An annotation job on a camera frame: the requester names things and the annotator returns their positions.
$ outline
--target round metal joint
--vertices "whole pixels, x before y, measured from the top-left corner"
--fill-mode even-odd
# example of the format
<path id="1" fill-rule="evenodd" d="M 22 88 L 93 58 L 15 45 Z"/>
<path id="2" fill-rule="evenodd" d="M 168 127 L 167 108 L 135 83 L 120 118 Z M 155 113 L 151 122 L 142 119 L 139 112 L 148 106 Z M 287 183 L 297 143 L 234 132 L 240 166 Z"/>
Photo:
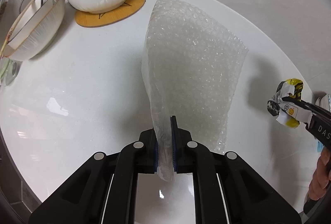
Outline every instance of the round metal joint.
<path id="1" fill-rule="evenodd" d="M 94 154 L 94 159 L 99 161 L 99 160 L 103 159 L 104 156 L 105 156 L 105 154 L 103 154 L 102 152 L 98 152 L 98 153 Z"/>
<path id="2" fill-rule="evenodd" d="M 133 144 L 133 147 L 136 148 L 136 149 L 141 149 L 143 146 L 144 146 L 144 143 L 143 142 L 140 142 L 140 141 L 135 142 Z"/>
<path id="3" fill-rule="evenodd" d="M 195 141 L 190 141 L 190 142 L 187 142 L 187 146 L 194 149 L 198 146 L 198 143 Z"/>
<path id="4" fill-rule="evenodd" d="M 228 152 L 226 154 L 226 156 L 228 157 L 228 159 L 236 159 L 237 158 L 237 154 L 234 152 Z"/>

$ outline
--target bowl rim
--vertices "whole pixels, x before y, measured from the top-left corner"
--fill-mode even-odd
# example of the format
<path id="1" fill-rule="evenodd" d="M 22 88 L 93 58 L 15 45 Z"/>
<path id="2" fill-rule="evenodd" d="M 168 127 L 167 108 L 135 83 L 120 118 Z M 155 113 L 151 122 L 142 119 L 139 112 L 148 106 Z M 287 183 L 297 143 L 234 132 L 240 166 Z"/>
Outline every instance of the bowl rim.
<path id="1" fill-rule="evenodd" d="M 40 8 L 38 8 L 37 9 L 37 11 L 31 16 L 31 18 L 29 18 L 29 20 L 26 22 L 26 24 L 24 24 L 23 25 L 23 27 L 16 33 L 16 35 L 14 35 L 14 36 L 11 36 L 10 37 L 10 40 L 8 40 L 8 43 L 10 43 L 21 31 L 22 31 L 22 29 L 30 22 L 30 20 L 32 20 L 32 18 L 38 13 L 38 11 L 41 9 L 41 7 Z"/>
<path id="2" fill-rule="evenodd" d="M 57 0 L 55 5 L 52 6 L 52 8 L 47 12 L 47 14 L 41 18 L 41 20 L 37 23 L 37 25 L 34 27 L 34 29 L 28 34 L 28 36 L 19 44 L 19 46 L 13 50 L 12 53 L 10 53 L 9 55 L 5 55 L 5 51 L 3 52 L 3 56 L 6 58 L 9 58 L 11 55 L 13 55 L 22 45 L 23 43 L 28 39 L 28 37 L 31 35 L 32 32 L 34 32 L 36 30 L 36 28 L 40 25 L 40 23 L 44 20 L 44 18 L 46 18 L 48 16 L 48 14 L 54 9 L 54 7 L 60 2 L 61 0 Z"/>

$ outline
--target transparent plastic packaging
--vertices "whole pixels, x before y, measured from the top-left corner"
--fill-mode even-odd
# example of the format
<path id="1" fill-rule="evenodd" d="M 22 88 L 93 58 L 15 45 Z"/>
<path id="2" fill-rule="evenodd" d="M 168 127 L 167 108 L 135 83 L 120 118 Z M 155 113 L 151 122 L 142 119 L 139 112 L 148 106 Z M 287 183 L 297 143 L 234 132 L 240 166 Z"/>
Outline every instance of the transparent plastic packaging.
<path id="1" fill-rule="evenodd" d="M 195 141 L 222 152 L 227 113 L 248 49 L 199 8 L 179 0 L 154 6 L 142 75 L 158 139 L 159 176 L 174 178 L 170 116 Z"/>

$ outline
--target bubble wrap bag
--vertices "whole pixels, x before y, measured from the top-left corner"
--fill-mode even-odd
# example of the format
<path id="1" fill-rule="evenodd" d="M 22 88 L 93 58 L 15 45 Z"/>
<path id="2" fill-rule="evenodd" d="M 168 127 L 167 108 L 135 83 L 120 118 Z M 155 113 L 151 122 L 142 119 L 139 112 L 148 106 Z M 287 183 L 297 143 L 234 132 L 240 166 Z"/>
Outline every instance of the bubble wrap bag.
<path id="1" fill-rule="evenodd" d="M 170 116 L 192 138 L 223 152 L 227 113 L 248 50 L 199 8 L 158 0 L 145 40 L 142 75 L 159 143 L 159 176 L 174 178 Z"/>

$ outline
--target gray floor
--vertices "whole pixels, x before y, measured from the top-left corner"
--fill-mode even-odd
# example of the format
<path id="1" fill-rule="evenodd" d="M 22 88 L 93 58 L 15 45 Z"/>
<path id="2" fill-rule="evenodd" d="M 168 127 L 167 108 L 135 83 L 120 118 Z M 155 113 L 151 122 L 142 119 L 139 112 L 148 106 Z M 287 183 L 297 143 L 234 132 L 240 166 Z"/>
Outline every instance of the gray floor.
<path id="1" fill-rule="evenodd" d="M 16 213 L 27 223 L 29 216 L 39 204 L 26 184 L 21 181 L 1 139 L 0 157 L 0 188 Z"/>

